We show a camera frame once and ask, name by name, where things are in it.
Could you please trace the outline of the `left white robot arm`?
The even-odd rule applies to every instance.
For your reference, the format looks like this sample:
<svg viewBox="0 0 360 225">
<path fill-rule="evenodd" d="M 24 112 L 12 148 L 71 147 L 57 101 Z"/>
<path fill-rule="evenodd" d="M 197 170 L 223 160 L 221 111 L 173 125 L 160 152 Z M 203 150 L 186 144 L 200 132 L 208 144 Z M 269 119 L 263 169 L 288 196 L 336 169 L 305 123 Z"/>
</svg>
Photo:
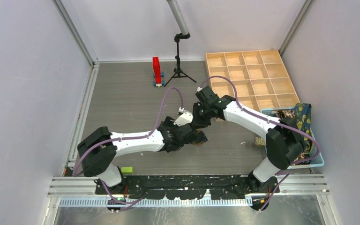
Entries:
<svg viewBox="0 0 360 225">
<path fill-rule="evenodd" d="M 125 188 L 122 172 L 114 166 L 115 158 L 138 152 L 178 151 L 186 144 L 197 144 L 203 139 L 203 132 L 191 123 L 178 125 L 170 116 L 152 131 L 139 133 L 115 133 L 108 127 L 100 127 L 84 138 L 78 145 L 80 156 L 74 166 L 73 175 L 98 177 L 114 194 Z"/>
</svg>

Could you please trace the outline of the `blue orange green tie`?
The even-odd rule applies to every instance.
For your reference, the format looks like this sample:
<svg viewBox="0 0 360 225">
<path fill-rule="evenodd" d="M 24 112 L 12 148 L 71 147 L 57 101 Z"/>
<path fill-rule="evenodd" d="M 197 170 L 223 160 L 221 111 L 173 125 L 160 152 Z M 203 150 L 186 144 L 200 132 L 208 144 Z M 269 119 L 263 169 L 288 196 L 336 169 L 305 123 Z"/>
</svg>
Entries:
<svg viewBox="0 0 360 225">
<path fill-rule="evenodd" d="M 192 145 L 202 145 L 205 142 L 208 141 L 208 138 L 206 137 L 205 133 L 201 130 L 196 131 L 196 138 L 191 142 Z"/>
</svg>

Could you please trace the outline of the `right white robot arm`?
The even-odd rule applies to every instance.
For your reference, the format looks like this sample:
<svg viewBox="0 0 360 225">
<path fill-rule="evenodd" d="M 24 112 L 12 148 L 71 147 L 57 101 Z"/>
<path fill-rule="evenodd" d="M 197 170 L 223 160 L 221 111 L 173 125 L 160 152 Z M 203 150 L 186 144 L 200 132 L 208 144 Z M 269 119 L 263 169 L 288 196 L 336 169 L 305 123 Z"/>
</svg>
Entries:
<svg viewBox="0 0 360 225">
<path fill-rule="evenodd" d="M 213 118 L 226 120 L 252 131 L 266 142 L 266 158 L 249 174 L 249 187 L 254 192 L 262 192 L 268 180 L 287 169 L 306 148 L 292 118 L 264 115 L 237 103 L 231 96 L 219 97 L 209 86 L 198 88 L 195 95 L 198 102 L 193 108 L 193 123 L 197 127 L 209 126 Z"/>
</svg>

